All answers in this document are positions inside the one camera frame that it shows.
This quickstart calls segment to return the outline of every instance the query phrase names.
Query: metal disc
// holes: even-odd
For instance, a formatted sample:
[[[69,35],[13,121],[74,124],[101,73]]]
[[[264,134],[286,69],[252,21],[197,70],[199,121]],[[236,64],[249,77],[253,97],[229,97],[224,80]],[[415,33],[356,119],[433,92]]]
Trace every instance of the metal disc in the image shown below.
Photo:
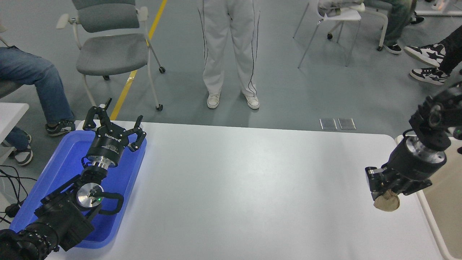
[[[77,201],[80,206],[85,208],[98,206],[103,201],[103,197],[91,196],[96,192],[104,192],[103,187],[97,183],[87,183],[83,185],[77,192]]]

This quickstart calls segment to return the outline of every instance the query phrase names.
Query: yellow floor line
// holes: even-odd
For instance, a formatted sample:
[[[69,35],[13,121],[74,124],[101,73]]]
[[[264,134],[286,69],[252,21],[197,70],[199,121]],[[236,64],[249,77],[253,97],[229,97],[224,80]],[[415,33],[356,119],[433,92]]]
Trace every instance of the yellow floor line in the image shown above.
[[[159,24],[160,17],[162,16],[162,13],[164,12],[166,4],[167,4],[167,0],[163,0],[162,4],[160,5],[159,11],[157,12],[156,18],[154,19],[154,22],[152,23],[151,29],[149,30],[149,34],[148,34],[149,39],[152,39],[152,36],[154,35],[154,32],[157,28],[157,24]],[[117,103],[115,104],[114,110],[111,113],[111,116],[110,116],[111,120],[117,119],[120,109],[122,108],[123,102],[125,101],[128,91],[130,90],[133,80],[135,79],[136,72],[137,70],[134,70],[130,73],[130,76],[128,76],[127,82],[125,83],[125,86],[123,87],[122,93],[120,94],[119,99],[117,100]]]

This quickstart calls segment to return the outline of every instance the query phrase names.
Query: white pants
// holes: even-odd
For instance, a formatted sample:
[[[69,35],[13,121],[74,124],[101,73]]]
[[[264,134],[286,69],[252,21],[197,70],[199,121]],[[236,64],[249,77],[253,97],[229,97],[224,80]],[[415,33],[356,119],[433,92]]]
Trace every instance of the white pants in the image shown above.
[[[223,56],[231,31],[241,92],[256,96],[254,81],[260,9],[257,0],[198,0],[204,33],[204,83],[218,94],[225,71]]]

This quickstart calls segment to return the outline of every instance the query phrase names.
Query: white sneaker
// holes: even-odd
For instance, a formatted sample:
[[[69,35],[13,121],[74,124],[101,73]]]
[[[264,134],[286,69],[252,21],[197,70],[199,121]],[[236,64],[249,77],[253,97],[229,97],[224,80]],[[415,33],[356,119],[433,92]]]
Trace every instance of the white sneaker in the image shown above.
[[[220,93],[218,94],[209,94],[207,98],[208,108],[216,108],[220,104]]]
[[[246,94],[244,94],[245,99],[247,99],[247,105],[251,109],[258,109],[260,107],[260,102],[258,101],[257,96],[251,97]]]

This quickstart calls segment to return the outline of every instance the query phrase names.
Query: black and white sneaker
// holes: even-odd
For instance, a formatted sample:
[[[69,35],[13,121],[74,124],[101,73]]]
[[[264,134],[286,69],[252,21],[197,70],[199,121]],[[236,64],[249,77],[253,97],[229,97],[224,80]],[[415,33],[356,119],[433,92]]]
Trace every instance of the black and white sneaker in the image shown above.
[[[406,46],[404,51],[411,57],[428,65],[439,67],[446,56],[446,50],[442,44],[430,44],[422,47]]]
[[[30,145],[27,145],[27,148],[23,151],[14,151],[14,159],[20,166],[26,166],[29,164],[32,157],[34,157],[34,153],[32,152]]]
[[[395,43],[393,45],[390,45],[390,46],[385,46],[385,49],[388,52],[396,54],[396,55],[398,55],[398,54],[400,54],[402,52],[401,47],[397,43]]]
[[[441,86],[449,77],[446,73],[438,68],[416,68],[409,73],[413,78],[419,81],[428,82]]]
[[[75,123],[71,120],[61,120],[55,127],[45,125],[49,136],[59,136],[75,130]]]
[[[30,163],[30,161],[32,161],[32,158],[34,157],[34,153],[32,152],[32,149],[30,148],[30,143],[32,142],[32,136],[25,131],[23,132],[27,137],[27,148],[22,151],[18,151],[15,147],[13,147],[14,150],[8,156],[8,157],[14,157],[14,159],[20,166],[26,166],[27,164]],[[8,143],[6,140],[4,140],[1,143],[1,145],[4,147],[12,147],[12,145]]]

